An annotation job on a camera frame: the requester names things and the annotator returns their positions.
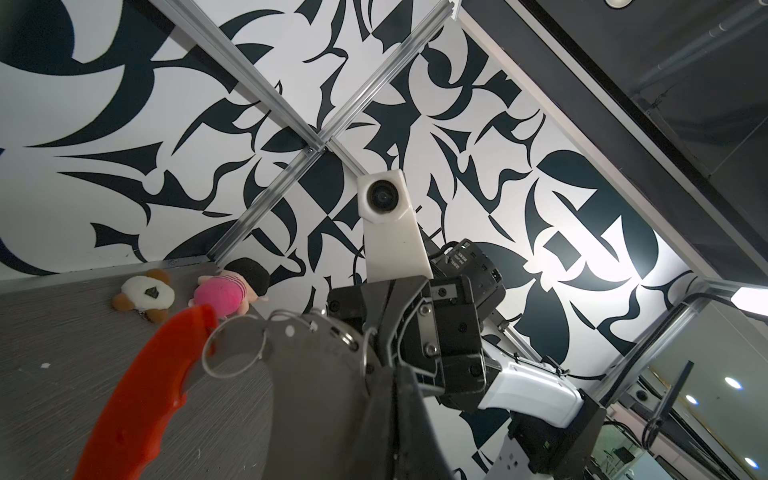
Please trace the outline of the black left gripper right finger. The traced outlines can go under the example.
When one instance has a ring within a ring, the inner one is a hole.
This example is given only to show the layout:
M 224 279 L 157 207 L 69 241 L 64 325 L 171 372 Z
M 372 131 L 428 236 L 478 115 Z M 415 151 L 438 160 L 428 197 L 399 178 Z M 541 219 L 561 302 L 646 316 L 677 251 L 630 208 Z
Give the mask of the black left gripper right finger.
M 395 370 L 397 426 L 396 479 L 452 479 L 439 448 L 415 373 Z

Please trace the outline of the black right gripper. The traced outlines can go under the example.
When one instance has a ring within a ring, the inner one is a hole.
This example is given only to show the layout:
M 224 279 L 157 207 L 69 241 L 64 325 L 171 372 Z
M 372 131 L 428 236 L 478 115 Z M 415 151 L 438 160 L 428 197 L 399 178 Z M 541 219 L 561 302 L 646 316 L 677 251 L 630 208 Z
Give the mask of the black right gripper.
M 383 366 L 405 366 L 428 396 L 486 388 L 480 321 L 467 278 L 407 277 L 334 289 L 332 317 L 363 335 Z

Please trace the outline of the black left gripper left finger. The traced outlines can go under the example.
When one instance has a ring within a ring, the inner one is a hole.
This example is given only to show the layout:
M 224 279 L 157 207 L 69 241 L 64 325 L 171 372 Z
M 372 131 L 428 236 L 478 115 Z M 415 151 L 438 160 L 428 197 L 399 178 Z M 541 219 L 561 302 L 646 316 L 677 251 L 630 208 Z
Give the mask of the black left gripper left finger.
M 394 370 L 382 367 L 370 381 L 369 397 L 346 464 L 345 479 L 392 479 L 394 473 Z

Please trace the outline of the red handled keyring tool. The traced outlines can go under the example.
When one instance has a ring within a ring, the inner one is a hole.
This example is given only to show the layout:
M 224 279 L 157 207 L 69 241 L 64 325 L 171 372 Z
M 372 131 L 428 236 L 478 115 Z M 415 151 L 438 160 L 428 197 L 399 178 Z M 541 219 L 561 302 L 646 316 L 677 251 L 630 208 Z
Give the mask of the red handled keyring tool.
M 273 383 L 267 479 L 345 479 L 377 361 L 366 340 L 319 312 L 220 323 L 208 307 L 168 320 L 133 360 L 101 412 L 75 475 L 137 479 L 192 383 L 254 364 Z

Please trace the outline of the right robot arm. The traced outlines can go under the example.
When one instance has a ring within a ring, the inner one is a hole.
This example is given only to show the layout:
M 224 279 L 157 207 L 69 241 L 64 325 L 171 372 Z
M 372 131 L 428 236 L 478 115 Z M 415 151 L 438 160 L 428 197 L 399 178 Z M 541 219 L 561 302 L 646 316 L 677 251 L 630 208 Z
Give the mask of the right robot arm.
M 428 396 L 454 410 L 511 412 L 506 445 L 524 473 L 581 479 L 605 409 L 549 357 L 539 361 L 482 339 L 504 296 L 502 275 L 472 241 L 429 256 L 438 276 L 400 276 L 332 290 L 329 313 L 367 336 L 386 366 L 404 366 Z

